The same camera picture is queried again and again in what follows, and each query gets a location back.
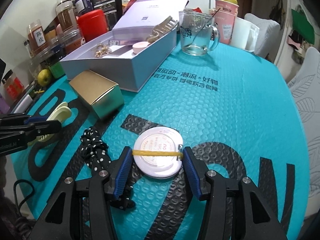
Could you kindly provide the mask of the cream hair clip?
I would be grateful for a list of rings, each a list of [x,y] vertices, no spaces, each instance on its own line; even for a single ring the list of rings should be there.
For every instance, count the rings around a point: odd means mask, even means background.
[[[61,124],[63,124],[68,118],[71,117],[71,115],[72,115],[72,111],[68,107],[68,103],[62,102],[61,104],[59,104],[56,107],[56,109],[54,109],[54,111],[51,113],[51,115],[47,118],[47,121],[57,120]],[[53,133],[43,135],[43,136],[38,136],[35,140],[33,140],[32,142],[29,142],[27,145],[32,146],[36,142],[46,142],[49,139],[51,139],[53,136],[54,136]]]

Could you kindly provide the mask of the round pink compact with band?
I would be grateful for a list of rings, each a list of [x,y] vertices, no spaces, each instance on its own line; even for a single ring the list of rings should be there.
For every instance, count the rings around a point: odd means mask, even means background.
[[[133,147],[137,167],[147,176],[168,179],[182,166],[183,138],[168,127],[154,127],[139,135]]]

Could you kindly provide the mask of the black polka dot scrunchie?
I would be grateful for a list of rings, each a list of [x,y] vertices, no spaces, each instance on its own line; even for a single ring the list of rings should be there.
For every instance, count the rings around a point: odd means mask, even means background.
[[[80,141],[81,157],[91,170],[91,175],[94,176],[102,170],[107,170],[111,163],[108,145],[102,141],[97,129],[93,126],[85,129]]]

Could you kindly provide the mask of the gold rectangular box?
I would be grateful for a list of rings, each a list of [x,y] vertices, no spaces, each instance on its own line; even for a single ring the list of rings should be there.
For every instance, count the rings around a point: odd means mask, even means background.
[[[105,119],[124,104],[119,85],[91,70],[85,70],[74,77],[69,85],[100,120]]]

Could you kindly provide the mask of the orange labelled wide jar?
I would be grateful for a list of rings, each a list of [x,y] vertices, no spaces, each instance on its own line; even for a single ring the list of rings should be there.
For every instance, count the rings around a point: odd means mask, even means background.
[[[68,55],[83,46],[86,43],[86,40],[79,29],[74,29],[63,34],[61,42],[63,43],[66,54]]]

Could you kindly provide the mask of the gold beaded hair accessory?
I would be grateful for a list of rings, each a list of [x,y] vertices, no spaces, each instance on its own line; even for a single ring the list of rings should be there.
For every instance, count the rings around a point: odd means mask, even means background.
[[[112,50],[109,48],[109,46],[99,43],[95,48],[94,57],[101,58],[111,53]]]

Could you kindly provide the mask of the tall brown spice jar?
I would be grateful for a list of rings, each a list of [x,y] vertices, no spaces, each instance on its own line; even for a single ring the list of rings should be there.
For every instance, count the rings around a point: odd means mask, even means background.
[[[61,1],[56,6],[57,18],[63,32],[77,28],[77,21],[71,0]]]

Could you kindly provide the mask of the metal spoon in mug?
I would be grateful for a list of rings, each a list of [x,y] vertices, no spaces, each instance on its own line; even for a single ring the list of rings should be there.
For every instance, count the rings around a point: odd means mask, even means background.
[[[215,9],[213,14],[202,14],[200,27],[196,29],[192,43],[195,43],[199,48],[208,52],[213,51],[220,42],[220,33],[214,22],[214,16],[217,13]]]

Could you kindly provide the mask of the pink round soap case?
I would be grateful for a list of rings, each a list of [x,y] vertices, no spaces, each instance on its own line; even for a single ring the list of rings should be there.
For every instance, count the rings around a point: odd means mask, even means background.
[[[145,48],[147,48],[150,45],[147,41],[137,42],[132,45],[132,50],[134,54],[138,54],[141,51],[143,51]]]

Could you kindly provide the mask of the lavender gift box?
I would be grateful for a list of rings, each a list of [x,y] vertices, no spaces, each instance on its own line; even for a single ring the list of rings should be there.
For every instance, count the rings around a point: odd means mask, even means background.
[[[67,55],[61,65],[68,80],[90,69],[114,82],[121,89],[138,92],[155,70],[175,49],[177,30],[173,29],[159,40],[134,53],[132,45],[145,41],[153,28],[171,16],[178,20],[179,12],[188,0],[136,0],[116,23],[105,33]],[[109,41],[129,41],[129,45],[112,45],[111,53],[95,57],[97,45]]]

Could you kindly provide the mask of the purple lidded jar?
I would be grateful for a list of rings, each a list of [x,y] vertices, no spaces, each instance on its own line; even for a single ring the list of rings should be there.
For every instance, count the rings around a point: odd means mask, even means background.
[[[90,11],[93,11],[91,0],[73,0],[76,13],[80,17]]]

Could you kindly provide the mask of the glass mug with cartoon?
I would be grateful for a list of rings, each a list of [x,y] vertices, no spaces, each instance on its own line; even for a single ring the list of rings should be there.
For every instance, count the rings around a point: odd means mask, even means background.
[[[192,56],[213,51],[220,42],[220,32],[210,14],[184,10],[179,12],[181,50]]]

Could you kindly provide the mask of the white paper towel roll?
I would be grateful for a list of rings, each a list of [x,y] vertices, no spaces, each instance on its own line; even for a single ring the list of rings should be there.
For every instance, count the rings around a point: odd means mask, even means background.
[[[260,28],[237,17],[234,21],[230,45],[248,52],[254,52]]]

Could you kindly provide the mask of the grey quilted chair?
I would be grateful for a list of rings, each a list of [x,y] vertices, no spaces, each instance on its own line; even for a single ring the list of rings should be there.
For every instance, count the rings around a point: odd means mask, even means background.
[[[280,24],[250,13],[244,19],[259,28],[255,55],[267,57],[279,37]],[[316,48],[307,49],[300,70],[287,86],[294,97],[307,137],[310,159],[308,204],[319,207],[319,51]]]

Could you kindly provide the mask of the green hanging bag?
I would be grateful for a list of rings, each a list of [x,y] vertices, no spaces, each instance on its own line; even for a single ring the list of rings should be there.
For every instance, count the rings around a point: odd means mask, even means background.
[[[309,23],[305,15],[291,9],[292,27],[299,33],[306,42],[315,44],[315,32],[313,26]]]

